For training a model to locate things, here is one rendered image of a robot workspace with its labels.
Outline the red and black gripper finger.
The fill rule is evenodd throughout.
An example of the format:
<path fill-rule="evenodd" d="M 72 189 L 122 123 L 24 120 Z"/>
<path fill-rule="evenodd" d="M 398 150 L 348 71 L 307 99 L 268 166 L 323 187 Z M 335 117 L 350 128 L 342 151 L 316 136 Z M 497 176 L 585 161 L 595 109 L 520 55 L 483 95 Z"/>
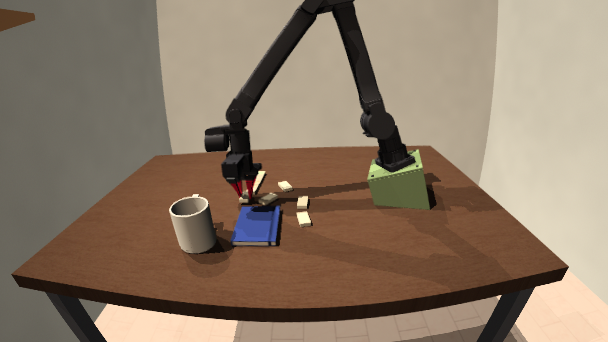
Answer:
<path fill-rule="evenodd" d="M 240 180 L 240 183 L 231 184 L 231 185 L 236 190 L 236 192 L 239 195 L 239 197 L 241 197 L 241 195 L 242 195 L 242 180 Z M 238 185 L 239 188 L 237 187 L 237 185 Z"/>
<path fill-rule="evenodd" d="M 255 177 L 257 178 L 257 176 L 255 176 Z M 253 187 L 254 187 L 254 184 L 255 184 L 256 178 L 254 178 L 255 180 L 253 179 L 253 180 L 254 180 L 254 183 L 253 183 L 253 180 L 252 180 L 252 181 L 246 181 L 247 190 L 248 190 L 248 194 L 249 194 L 249 198 L 250 198 L 250 199 L 252 198 L 252 194 L 253 194 Z M 252 189 L 251 189 L 251 185 L 253 185 L 253 186 L 252 186 Z"/>

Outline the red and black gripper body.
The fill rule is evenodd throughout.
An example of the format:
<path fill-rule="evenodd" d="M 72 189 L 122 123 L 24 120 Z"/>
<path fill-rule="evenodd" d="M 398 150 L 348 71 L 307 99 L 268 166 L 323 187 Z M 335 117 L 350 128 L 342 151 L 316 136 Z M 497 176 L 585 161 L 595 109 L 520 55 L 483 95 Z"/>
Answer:
<path fill-rule="evenodd" d="M 247 153 L 249 151 L 251 151 L 251 149 L 248 149 L 245 152 L 241 152 L 241 154 Z M 234 152 L 234 151 L 231 151 L 231 153 L 237 154 L 237 152 Z M 242 172 L 241 180 L 252 181 L 255 178 L 255 176 L 257 176 L 259 174 L 259 170 L 261 170 L 261 169 L 262 169 L 262 163 L 253 163 L 253 169 L 251 170 L 251 172 Z"/>

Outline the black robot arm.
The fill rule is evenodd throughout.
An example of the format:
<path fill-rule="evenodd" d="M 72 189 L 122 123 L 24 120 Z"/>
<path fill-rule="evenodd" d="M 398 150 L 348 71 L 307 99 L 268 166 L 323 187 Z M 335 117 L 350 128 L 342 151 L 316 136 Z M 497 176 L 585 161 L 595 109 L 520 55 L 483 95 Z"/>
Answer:
<path fill-rule="evenodd" d="M 415 157 L 407 153 L 406 145 L 401 142 L 394 118 L 385 110 L 356 17 L 354 1 L 305 0 L 299 5 L 229 105 L 226 111 L 229 125 L 205 130 L 204 145 L 207 152 L 227 151 L 228 147 L 237 152 L 233 154 L 229 151 L 221 164 L 222 175 L 229 184 L 237 184 L 242 172 L 251 172 L 253 169 L 252 151 L 240 154 L 250 149 L 249 130 L 244 128 L 247 126 L 247 119 L 317 15 L 331 11 L 345 47 L 363 109 L 360 118 L 363 134 L 378 140 L 380 149 L 377 151 L 376 165 L 389 172 L 396 172 L 416 162 Z"/>

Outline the white mug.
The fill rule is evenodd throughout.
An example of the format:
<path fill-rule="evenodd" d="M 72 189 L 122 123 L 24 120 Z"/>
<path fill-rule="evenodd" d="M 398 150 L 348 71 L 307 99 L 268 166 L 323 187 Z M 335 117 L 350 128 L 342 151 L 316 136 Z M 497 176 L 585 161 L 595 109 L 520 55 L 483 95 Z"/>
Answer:
<path fill-rule="evenodd" d="M 192 197 L 199 197 L 199 194 Z M 188 253 L 201 253 L 214 246 L 216 233 L 208 200 L 192 197 L 178 200 L 169 210 L 181 249 Z"/>

